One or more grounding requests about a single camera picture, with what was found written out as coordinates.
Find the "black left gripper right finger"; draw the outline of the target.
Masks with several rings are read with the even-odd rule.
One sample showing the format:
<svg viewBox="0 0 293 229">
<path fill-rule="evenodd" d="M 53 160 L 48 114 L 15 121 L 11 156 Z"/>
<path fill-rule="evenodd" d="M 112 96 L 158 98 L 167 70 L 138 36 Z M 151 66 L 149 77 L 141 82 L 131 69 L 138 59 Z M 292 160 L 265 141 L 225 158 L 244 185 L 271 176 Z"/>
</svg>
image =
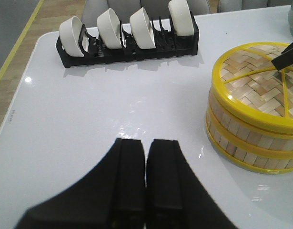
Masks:
<svg viewBox="0 0 293 229">
<path fill-rule="evenodd" d="M 187 163 L 178 141 L 155 139 L 146 168 L 149 229 L 234 229 Z"/>
</svg>

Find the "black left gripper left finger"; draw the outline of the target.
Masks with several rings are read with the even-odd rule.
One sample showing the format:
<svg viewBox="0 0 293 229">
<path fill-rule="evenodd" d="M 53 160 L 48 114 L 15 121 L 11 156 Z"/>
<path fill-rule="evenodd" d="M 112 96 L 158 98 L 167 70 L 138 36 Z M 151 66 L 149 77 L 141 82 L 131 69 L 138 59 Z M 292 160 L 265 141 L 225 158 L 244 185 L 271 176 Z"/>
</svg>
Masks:
<svg viewBox="0 0 293 229">
<path fill-rule="evenodd" d="M 117 138 L 77 183 L 26 211 L 18 229 L 142 229 L 145 158 L 140 140 Z"/>
</svg>

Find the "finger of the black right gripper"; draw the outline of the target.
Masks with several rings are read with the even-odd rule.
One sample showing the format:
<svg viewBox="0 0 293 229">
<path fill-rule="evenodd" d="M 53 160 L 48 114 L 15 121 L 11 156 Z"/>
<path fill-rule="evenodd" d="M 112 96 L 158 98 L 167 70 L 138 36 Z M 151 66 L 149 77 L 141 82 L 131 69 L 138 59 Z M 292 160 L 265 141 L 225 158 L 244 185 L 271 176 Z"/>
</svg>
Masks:
<svg viewBox="0 0 293 229">
<path fill-rule="evenodd" d="M 279 55 L 271 60 L 274 67 L 279 71 L 293 64 L 293 42 Z"/>
</svg>

